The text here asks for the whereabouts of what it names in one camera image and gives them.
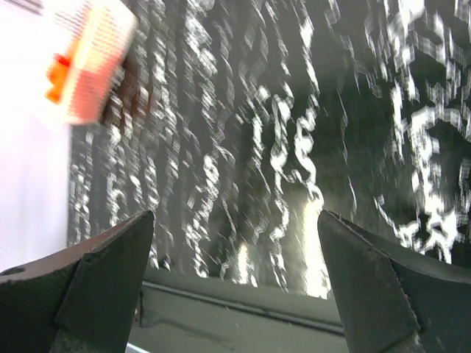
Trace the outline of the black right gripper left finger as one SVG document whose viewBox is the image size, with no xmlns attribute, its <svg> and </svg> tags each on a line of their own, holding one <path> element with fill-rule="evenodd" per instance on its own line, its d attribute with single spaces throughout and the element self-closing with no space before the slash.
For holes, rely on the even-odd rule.
<svg viewBox="0 0 471 353">
<path fill-rule="evenodd" d="M 124 352 L 154 214 L 1 273 L 2 352 Z"/>
</svg>

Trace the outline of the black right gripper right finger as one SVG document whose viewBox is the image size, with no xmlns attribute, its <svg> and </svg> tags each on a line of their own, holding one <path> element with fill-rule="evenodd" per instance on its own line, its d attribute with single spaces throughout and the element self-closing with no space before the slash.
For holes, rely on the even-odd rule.
<svg viewBox="0 0 471 353">
<path fill-rule="evenodd" d="M 350 352 L 469 352 L 470 270 L 327 210 L 319 241 Z"/>
</svg>

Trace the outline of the orange t shirt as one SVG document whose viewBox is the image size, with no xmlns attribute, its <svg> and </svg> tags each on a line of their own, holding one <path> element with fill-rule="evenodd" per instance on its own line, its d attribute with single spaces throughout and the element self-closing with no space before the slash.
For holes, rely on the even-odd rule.
<svg viewBox="0 0 471 353">
<path fill-rule="evenodd" d="M 70 67 L 70 54 L 55 54 L 53 56 L 52 64 L 46 74 L 50 86 L 45 93 L 45 97 L 52 103 L 60 103 Z"/>
</svg>

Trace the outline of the white plastic laundry basket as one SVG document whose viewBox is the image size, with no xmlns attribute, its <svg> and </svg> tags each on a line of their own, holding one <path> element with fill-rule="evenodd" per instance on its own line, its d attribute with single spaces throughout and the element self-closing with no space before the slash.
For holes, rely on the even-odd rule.
<svg viewBox="0 0 471 353">
<path fill-rule="evenodd" d="M 71 67 L 59 104 L 45 97 L 55 121 L 86 125 L 102 114 L 114 77 L 127 55 L 138 20 L 122 1 L 53 1 L 52 52 L 46 77 L 55 54 L 70 54 Z"/>
</svg>

